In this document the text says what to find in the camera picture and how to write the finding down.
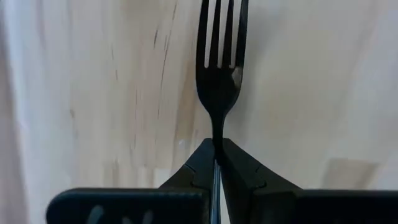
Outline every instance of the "fork tine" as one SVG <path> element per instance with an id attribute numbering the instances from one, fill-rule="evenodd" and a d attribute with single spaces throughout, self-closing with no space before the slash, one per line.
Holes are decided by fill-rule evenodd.
<path id="1" fill-rule="evenodd" d="M 236 66 L 243 67 L 244 51 L 246 49 L 246 34 L 248 32 L 249 0 L 242 0 L 239 18 L 238 43 L 236 44 Z"/>
<path id="2" fill-rule="evenodd" d="M 213 32 L 211 35 L 211 45 L 210 45 L 210 58 L 209 66 L 217 66 L 218 63 L 218 45 L 220 35 L 220 14 L 221 14 L 221 0 L 217 0 L 216 9 L 214 12 L 214 22 L 213 22 Z"/>
<path id="3" fill-rule="evenodd" d="M 206 32 L 209 11 L 209 0 L 203 0 L 200 9 L 198 40 L 197 40 L 197 65 L 205 66 Z"/>
<path id="4" fill-rule="evenodd" d="M 232 25 L 234 20 L 234 0 L 229 0 L 228 12 L 226 16 L 224 51 L 223 51 L 223 67 L 231 65 L 232 52 Z"/>

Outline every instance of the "metal rod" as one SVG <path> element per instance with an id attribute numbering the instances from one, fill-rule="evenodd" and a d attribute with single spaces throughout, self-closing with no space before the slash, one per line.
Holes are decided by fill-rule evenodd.
<path id="1" fill-rule="evenodd" d="M 217 163 L 214 161 L 214 176 L 213 176 L 213 194 L 211 196 L 211 213 L 210 213 L 210 223 L 220 224 L 220 177 L 221 169 Z"/>

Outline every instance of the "fork handle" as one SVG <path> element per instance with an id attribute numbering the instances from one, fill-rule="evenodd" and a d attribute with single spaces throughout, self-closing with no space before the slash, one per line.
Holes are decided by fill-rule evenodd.
<path id="1" fill-rule="evenodd" d="M 220 161 L 223 155 L 224 118 L 211 118 L 211 125 L 213 127 L 212 140 L 215 149 L 215 157 L 217 161 Z"/>

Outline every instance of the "wooden surface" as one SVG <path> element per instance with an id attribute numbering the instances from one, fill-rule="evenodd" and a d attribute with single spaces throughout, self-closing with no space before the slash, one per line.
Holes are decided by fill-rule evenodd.
<path id="1" fill-rule="evenodd" d="M 200 3 L 0 3 L 1 223 L 70 187 L 156 187 L 210 136 Z M 301 187 L 398 189 L 397 24 L 395 0 L 250 0 L 226 137 Z"/>

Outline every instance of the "black fork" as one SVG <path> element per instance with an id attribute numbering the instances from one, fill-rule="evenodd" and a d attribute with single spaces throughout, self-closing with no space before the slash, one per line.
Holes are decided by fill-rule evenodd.
<path id="1" fill-rule="evenodd" d="M 221 68 L 218 68 L 218 46 L 220 33 L 221 0 L 216 0 L 213 33 L 209 65 L 205 67 L 206 32 L 208 22 L 209 0 L 203 0 L 200 12 L 196 81 L 199 99 L 210 115 L 213 127 L 213 145 L 215 148 L 213 194 L 211 196 L 210 223 L 220 223 L 220 166 L 222 165 L 223 128 L 225 117 L 235 104 L 241 89 L 242 72 L 244 65 L 244 52 L 246 48 L 246 31 L 248 24 L 248 1 L 242 0 L 238 42 L 236 45 L 235 67 L 231 68 L 233 9 L 234 0 L 229 0 L 226 29 L 224 37 L 224 50 Z"/>

